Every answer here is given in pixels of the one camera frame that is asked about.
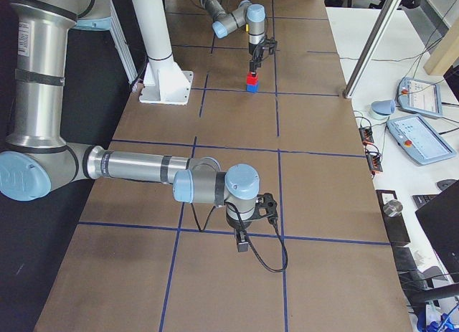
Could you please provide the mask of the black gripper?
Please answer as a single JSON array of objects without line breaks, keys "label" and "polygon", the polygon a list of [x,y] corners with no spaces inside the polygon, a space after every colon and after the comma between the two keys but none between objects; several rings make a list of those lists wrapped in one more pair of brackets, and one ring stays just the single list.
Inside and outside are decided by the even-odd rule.
[{"label": "black gripper", "polygon": [[243,229],[247,229],[252,222],[251,221],[242,221],[240,222],[237,219],[233,219],[230,215],[226,214],[226,220],[229,226],[234,229],[235,238],[237,240],[237,251],[238,252],[247,252],[249,248],[248,238],[244,235]]},{"label": "black gripper", "polygon": [[265,42],[261,41],[258,44],[249,43],[249,53],[252,56],[250,60],[250,72],[253,75],[257,74],[257,69],[263,60]]}]

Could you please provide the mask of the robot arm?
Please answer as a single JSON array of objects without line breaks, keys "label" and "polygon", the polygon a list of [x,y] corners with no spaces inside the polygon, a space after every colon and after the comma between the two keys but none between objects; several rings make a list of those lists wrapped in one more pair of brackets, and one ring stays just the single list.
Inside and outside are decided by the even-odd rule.
[{"label": "robot arm", "polygon": [[242,0],[234,11],[225,11],[220,0],[199,1],[202,8],[212,18],[212,29],[219,39],[241,27],[248,26],[248,49],[252,56],[249,63],[249,73],[253,77],[256,76],[268,43],[265,30],[265,7],[249,0]]},{"label": "robot arm", "polygon": [[[108,145],[128,91],[120,87],[120,60],[107,34],[70,34],[70,83],[59,122],[76,143]],[[1,261],[38,265],[61,257],[75,227],[83,224],[149,224],[171,227],[179,206],[171,191],[146,182],[79,180],[29,202],[1,198]]]}]

